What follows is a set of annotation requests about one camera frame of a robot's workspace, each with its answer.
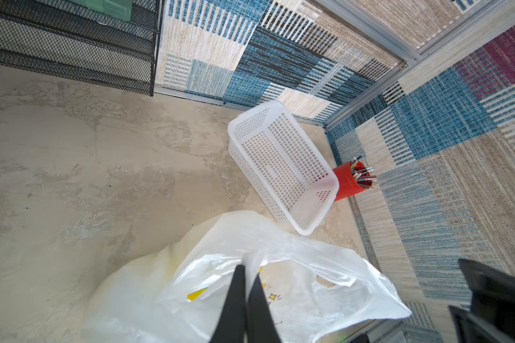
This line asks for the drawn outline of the white plastic bag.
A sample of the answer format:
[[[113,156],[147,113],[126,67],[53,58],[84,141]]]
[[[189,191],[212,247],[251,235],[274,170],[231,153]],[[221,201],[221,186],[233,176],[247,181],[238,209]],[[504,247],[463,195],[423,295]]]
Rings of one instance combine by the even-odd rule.
[[[243,210],[207,220],[107,277],[88,304],[82,339],[210,342],[239,264],[246,305],[259,274],[281,342],[316,342],[367,320],[411,315],[392,282],[355,251]]]

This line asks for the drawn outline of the white perforated plastic basket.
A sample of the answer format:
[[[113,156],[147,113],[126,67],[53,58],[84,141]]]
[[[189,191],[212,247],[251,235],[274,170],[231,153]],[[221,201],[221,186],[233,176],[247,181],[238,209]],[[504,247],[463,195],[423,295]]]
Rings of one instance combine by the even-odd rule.
[[[239,114],[227,126],[228,151],[273,217],[308,236],[339,191],[323,155],[277,100]]]

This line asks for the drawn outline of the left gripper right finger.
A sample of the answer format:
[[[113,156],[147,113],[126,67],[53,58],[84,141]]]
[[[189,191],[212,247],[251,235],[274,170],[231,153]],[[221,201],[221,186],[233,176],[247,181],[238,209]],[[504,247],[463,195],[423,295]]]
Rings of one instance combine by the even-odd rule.
[[[258,274],[246,305],[247,341],[249,343],[281,343]]]

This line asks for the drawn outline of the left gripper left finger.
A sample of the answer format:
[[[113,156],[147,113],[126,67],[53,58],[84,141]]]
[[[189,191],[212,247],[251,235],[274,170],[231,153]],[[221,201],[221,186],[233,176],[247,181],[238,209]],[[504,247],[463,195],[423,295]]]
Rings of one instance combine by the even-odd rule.
[[[210,343],[243,343],[245,319],[245,267],[239,264],[233,274],[220,319]]]

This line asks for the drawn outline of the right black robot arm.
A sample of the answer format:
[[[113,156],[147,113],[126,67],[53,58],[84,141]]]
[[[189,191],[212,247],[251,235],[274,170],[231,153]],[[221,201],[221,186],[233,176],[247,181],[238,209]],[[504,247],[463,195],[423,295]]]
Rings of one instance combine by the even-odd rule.
[[[450,306],[459,342],[515,342],[515,277],[473,260],[459,268],[472,291],[470,310]]]

